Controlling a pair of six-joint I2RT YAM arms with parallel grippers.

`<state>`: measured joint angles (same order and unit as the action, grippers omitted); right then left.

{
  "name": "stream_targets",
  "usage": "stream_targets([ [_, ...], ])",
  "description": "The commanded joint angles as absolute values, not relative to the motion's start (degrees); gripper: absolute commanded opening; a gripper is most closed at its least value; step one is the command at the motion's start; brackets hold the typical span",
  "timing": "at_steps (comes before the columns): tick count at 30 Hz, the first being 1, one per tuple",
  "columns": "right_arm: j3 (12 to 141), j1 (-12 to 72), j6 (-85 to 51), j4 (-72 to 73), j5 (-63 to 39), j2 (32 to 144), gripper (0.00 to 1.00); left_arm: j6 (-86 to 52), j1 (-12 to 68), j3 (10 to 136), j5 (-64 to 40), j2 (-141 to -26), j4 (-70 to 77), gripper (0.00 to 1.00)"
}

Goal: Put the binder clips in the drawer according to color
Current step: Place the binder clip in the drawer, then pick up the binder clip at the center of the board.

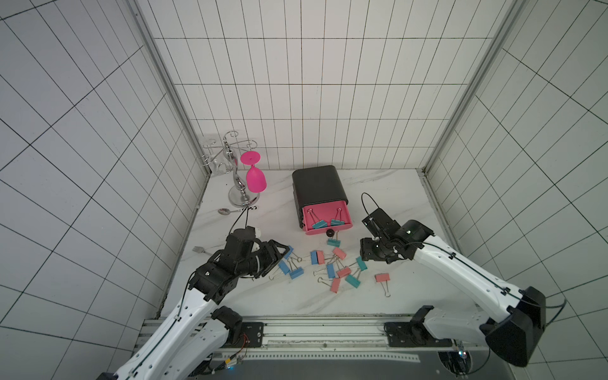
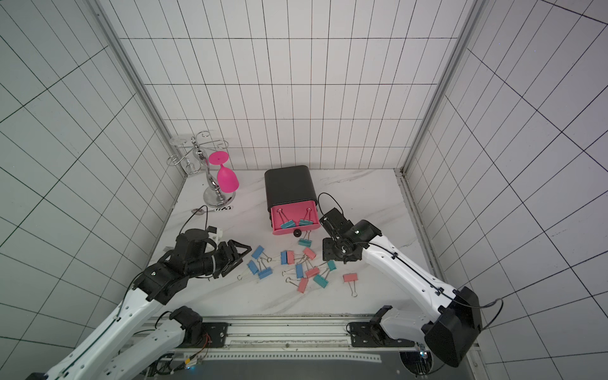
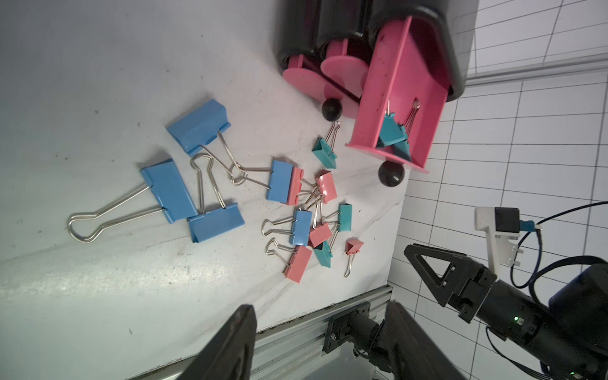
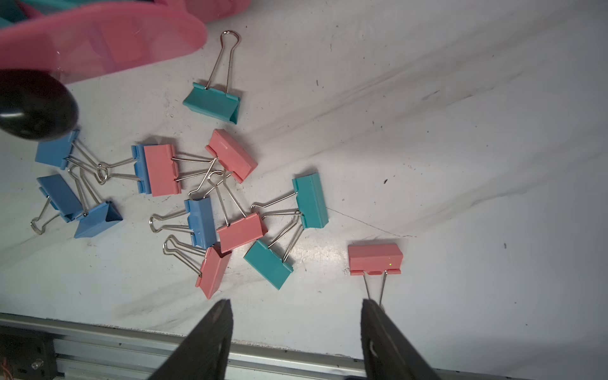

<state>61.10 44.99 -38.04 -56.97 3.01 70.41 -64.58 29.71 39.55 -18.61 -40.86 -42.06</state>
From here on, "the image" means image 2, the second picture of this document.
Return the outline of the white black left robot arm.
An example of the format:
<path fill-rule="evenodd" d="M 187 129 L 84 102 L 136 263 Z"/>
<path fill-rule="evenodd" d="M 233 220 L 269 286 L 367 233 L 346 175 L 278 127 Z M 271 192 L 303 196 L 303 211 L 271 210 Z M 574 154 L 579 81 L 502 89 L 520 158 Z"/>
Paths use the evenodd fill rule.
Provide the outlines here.
<path fill-rule="evenodd" d="M 174 248 L 134 278 L 118 307 L 84 342 L 46 372 L 33 372 L 29 378 L 130 379 L 174 348 L 210 345 L 203 318 L 189 307 L 179 307 L 159 328 L 125 348 L 137 330 L 191 279 L 225 277 L 251 250 L 234 240 L 222 241 L 214 227 L 181 232 Z"/>

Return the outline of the pink top drawer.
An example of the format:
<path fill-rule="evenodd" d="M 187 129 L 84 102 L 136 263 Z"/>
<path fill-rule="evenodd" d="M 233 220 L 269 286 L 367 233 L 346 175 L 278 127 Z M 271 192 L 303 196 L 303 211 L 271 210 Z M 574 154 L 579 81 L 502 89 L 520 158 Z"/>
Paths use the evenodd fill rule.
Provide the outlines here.
<path fill-rule="evenodd" d="M 311 218 L 314 221 L 314 224 L 310 226 L 299 226 L 299 220 L 304 217 L 308 207 L 312 209 Z M 280 228 L 281 221 L 276 212 L 276 210 L 279 208 L 283 209 L 285 215 L 289 219 L 294 220 L 294 222 L 296 223 L 295 227 L 286 230 L 282 230 Z M 270 216 L 272 223 L 272 233 L 274 235 L 294 234 L 294 232 L 296 231 L 304 233 L 306 231 L 314 231 L 321 227 L 321 224 L 319 222 L 317 204 L 313 200 L 273 206 L 270 208 Z"/>

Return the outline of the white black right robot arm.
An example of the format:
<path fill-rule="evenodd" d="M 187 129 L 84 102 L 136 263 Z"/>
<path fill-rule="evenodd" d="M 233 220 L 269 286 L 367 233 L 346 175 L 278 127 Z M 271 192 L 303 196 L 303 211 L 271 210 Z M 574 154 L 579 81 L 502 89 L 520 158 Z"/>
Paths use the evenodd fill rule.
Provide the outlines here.
<path fill-rule="evenodd" d="M 457 290 L 410 260 L 367 220 L 352 223 L 338 215 L 324 216 L 328 233 L 323 241 L 326 260 L 365 261 L 392 280 L 414 307 L 386 305 L 368 322 L 347 328 L 354 347 L 418 348 L 417 361 L 431 365 L 439 359 L 458 367 L 483 330 L 481 305 L 470 288 Z"/>

